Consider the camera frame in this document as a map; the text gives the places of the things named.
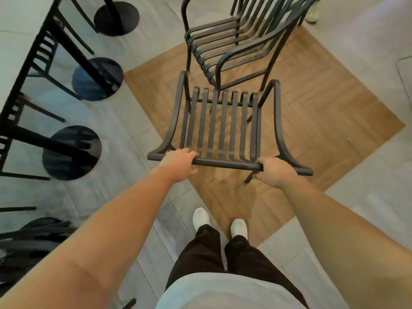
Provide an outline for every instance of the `forearm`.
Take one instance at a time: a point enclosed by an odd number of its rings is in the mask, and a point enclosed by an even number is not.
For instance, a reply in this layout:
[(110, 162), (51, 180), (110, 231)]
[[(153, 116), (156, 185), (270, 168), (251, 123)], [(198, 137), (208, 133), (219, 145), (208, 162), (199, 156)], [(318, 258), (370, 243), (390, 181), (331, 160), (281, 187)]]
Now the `forearm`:
[[(122, 192), (3, 296), (0, 307), (108, 307), (172, 184), (156, 168)], [(22, 294), (42, 301), (27, 301)]]
[(403, 288), (411, 287), (412, 277), (407, 249), (302, 177), (294, 177), (282, 190), (319, 262), (350, 306), (393, 306), (386, 302), (386, 292), (399, 281), (401, 286), (392, 292), (399, 300), (406, 296)]

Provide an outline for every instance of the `foot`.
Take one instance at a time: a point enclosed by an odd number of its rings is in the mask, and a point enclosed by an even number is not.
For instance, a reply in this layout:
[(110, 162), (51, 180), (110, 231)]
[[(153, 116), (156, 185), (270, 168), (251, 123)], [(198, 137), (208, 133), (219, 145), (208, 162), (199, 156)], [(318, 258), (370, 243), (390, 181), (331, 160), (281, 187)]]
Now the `foot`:
[(309, 24), (316, 24), (319, 21), (319, 9), (317, 3), (311, 6), (311, 8), (308, 11), (308, 14), (305, 17), (305, 20)]
[(208, 224), (210, 225), (209, 214), (203, 207), (197, 208), (193, 213), (193, 226), (197, 230), (202, 226)]
[(236, 235), (241, 235), (248, 239), (248, 227), (246, 226), (245, 220), (235, 219), (230, 227), (230, 234), (232, 235), (232, 239)]

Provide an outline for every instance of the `hand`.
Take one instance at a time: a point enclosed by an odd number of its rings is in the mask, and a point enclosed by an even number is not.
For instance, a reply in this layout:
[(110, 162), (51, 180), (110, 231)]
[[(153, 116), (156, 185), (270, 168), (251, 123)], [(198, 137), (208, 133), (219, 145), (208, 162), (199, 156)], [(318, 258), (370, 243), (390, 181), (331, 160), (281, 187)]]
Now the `hand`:
[(282, 189), (291, 179), (297, 177), (296, 171), (286, 161), (276, 157), (260, 157), (258, 163), (263, 165), (263, 171), (253, 175), (271, 187)]
[(169, 151), (160, 162), (159, 168), (171, 176), (173, 183), (182, 182), (187, 177), (198, 172), (198, 169), (192, 169), (192, 161), (198, 155), (198, 152), (190, 151), (188, 148)]

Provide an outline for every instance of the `white shirt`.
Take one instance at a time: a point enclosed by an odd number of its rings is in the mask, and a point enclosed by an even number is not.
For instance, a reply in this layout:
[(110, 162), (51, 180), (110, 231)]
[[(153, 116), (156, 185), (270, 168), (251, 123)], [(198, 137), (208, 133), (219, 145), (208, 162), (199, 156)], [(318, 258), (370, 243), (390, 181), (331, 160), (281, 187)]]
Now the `white shirt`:
[(228, 273), (193, 273), (174, 282), (156, 309), (305, 309), (283, 286)]

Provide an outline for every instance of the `wooden floor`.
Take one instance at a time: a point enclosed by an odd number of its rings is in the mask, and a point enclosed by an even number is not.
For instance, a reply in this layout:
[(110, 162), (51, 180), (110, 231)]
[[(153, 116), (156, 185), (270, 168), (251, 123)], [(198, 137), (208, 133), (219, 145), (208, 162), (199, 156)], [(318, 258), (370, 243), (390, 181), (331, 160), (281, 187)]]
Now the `wooden floor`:
[[(163, 138), (185, 63), (186, 45), (182, 43), (125, 74), (125, 81)], [(222, 82), (265, 68), (267, 63), (266, 57), (226, 71)], [(296, 160), (314, 170), (315, 175), (309, 180), (322, 191), (404, 127), (302, 27), (293, 31), (284, 46), (272, 78), (281, 82), (286, 144)], [(232, 90), (257, 92), (261, 80), (262, 77), (255, 78)], [(213, 89), (193, 59), (189, 82), (191, 89)], [(275, 156), (277, 152), (273, 99), (269, 98), (262, 109), (261, 155)], [(245, 185), (247, 175), (246, 171), (199, 167), (198, 175), (190, 181), (228, 236), (233, 219), (243, 218), (248, 224), (250, 242), (257, 246), (294, 213), (280, 191), (256, 180)]]

